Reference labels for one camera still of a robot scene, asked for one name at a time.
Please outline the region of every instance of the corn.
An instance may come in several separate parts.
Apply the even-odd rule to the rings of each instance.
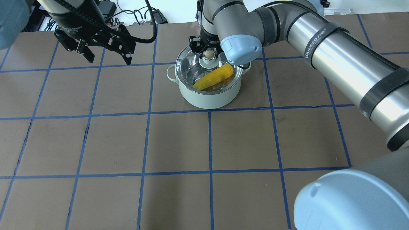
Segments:
[[[213,70],[206,76],[199,79],[192,87],[197,90],[203,90],[210,86],[225,80],[233,74],[233,67],[230,64],[224,64],[221,67]]]

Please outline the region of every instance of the velcro strap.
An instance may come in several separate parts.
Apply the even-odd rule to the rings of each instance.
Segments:
[[[314,55],[315,50],[317,49],[318,45],[330,34],[332,34],[337,29],[342,29],[348,32],[346,29],[342,28],[342,26],[335,22],[330,22],[325,24],[308,42],[306,49],[304,51],[304,58],[308,65],[315,67],[312,65],[312,56]]]
[[[362,98],[359,109],[371,120],[375,107],[393,91],[409,82],[409,69],[402,67],[377,82]]]

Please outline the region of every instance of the white wall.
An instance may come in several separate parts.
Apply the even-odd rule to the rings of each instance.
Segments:
[[[146,6],[144,0],[111,0],[119,1],[122,9],[139,9]],[[249,11],[273,0],[243,0]],[[352,14],[370,14],[382,12],[409,11],[409,0],[328,0],[333,9],[351,9]],[[185,23],[196,21],[196,0],[149,0],[152,7],[160,9],[169,23]],[[125,25],[135,22],[133,16],[118,15]]]

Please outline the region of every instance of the blue joint cover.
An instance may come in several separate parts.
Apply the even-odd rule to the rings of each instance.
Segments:
[[[232,65],[247,64],[261,54],[261,42],[247,34],[231,35],[220,43],[228,62]]]

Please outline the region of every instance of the white pot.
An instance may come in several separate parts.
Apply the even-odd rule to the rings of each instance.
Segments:
[[[188,85],[184,80],[184,76],[178,74],[176,65],[169,66],[166,74],[169,80],[178,84],[180,93],[190,104],[199,108],[215,109],[227,105],[237,96],[241,87],[241,76],[250,70],[250,67],[251,63],[245,70],[235,66],[234,80],[225,88],[213,92],[200,91]],[[171,69],[175,69],[175,79],[169,76]]]

